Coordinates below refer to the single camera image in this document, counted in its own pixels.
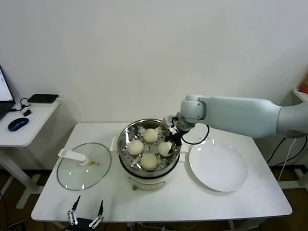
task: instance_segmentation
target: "lid handle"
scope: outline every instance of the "lid handle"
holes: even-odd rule
[[[86,157],[86,155],[64,148],[60,150],[58,156],[66,159],[77,160],[81,166],[87,165],[89,163],[89,159]]]

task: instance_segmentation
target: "perforated steamer tray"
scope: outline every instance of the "perforated steamer tray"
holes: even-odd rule
[[[143,139],[146,129],[153,128],[158,132],[158,139],[154,143],[147,143]],[[175,167],[179,159],[180,147],[172,144],[172,155],[163,157],[158,152],[158,145],[165,142],[165,137],[169,133],[163,121],[158,119],[142,119],[128,125],[118,138],[118,152],[123,167],[131,174],[140,178],[157,178],[165,175]],[[143,145],[143,152],[138,156],[128,153],[128,145],[133,140],[140,140]],[[153,171],[143,170],[140,160],[143,154],[154,153],[157,159],[156,169]]]

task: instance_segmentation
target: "computer mouse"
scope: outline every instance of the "computer mouse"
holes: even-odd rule
[[[24,125],[26,125],[27,123],[29,123],[29,119],[22,117],[22,118],[18,118],[16,120],[13,120],[9,126],[8,129],[10,131],[17,131],[19,128],[22,128]]]

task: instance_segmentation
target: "laptop screen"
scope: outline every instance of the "laptop screen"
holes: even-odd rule
[[[13,96],[0,69],[0,101],[13,101]]]

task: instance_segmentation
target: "steamed bun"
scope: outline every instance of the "steamed bun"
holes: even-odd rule
[[[157,165],[156,156],[153,153],[146,153],[141,157],[140,164],[144,170],[154,170]]]
[[[143,151],[143,143],[141,141],[132,141],[128,145],[128,153],[131,155],[139,155]]]
[[[167,141],[167,142],[161,142],[158,146],[158,152],[164,157],[171,156],[172,153],[169,153],[170,149],[172,147],[172,143]]]
[[[149,128],[146,131],[144,131],[143,139],[146,142],[153,143],[157,140],[157,138],[158,138],[158,132],[155,129]]]

